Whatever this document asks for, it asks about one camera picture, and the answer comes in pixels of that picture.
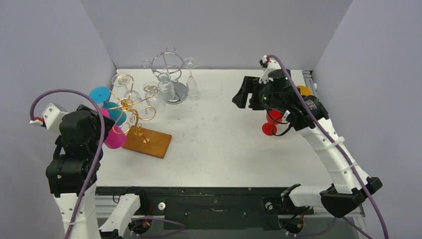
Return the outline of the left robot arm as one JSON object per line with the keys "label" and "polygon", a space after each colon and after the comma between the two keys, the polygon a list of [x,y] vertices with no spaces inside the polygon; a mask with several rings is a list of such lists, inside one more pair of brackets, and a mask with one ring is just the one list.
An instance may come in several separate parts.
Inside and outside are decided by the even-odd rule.
{"label": "left robot arm", "polygon": [[148,209],[142,191],[120,196],[114,211],[99,226],[96,215],[96,182],[99,165],[93,166],[99,145],[98,113],[79,105],[61,117],[53,160],[46,169],[50,192],[61,212],[67,239],[121,239],[132,216]]}

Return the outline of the pink wine glass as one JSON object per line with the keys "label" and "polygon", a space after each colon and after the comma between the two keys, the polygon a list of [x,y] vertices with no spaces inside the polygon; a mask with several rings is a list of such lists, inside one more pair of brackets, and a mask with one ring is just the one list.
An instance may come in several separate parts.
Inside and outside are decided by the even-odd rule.
{"label": "pink wine glass", "polygon": [[115,121],[114,126],[108,132],[107,137],[104,140],[104,144],[110,149],[117,149],[123,146],[126,140],[126,135],[117,124],[119,116],[112,112],[112,110],[101,109],[101,112],[105,117]]}

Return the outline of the red wine glass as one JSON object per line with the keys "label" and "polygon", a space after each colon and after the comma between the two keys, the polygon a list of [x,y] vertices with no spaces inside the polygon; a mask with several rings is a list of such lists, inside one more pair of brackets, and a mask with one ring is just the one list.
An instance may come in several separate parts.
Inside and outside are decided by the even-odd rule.
{"label": "red wine glass", "polygon": [[269,110],[266,114],[267,122],[262,125],[262,132],[268,136],[277,134],[277,125],[281,123],[282,113],[276,110]]}

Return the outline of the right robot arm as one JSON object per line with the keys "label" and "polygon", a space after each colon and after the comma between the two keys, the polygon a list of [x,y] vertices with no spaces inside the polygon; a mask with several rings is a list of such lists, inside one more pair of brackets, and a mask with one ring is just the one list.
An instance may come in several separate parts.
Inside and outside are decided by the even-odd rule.
{"label": "right robot arm", "polygon": [[280,112],[282,121],[310,144],[332,179],[330,186],[291,186],[281,194],[282,209],[296,214],[305,207],[320,207],[336,218],[346,216],[382,187],[381,180],[370,177],[351,157],[317,97],[302,96],[282,69],[270,72],[269,78],[261,83],[245,76],[232,102],[240,109]]}

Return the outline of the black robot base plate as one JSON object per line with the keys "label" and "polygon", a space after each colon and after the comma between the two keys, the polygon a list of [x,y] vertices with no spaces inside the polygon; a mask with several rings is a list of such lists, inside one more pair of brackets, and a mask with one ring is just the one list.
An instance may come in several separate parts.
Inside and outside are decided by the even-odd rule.
{"label": "black robot base plate", "polygon": [[284,187],[106,187],[96,195],[115,203],[124,194],[138,194],[135,216],[163,216],[189,230],[277,229],[279,220],[296,223],[314,209],[286,209]]}

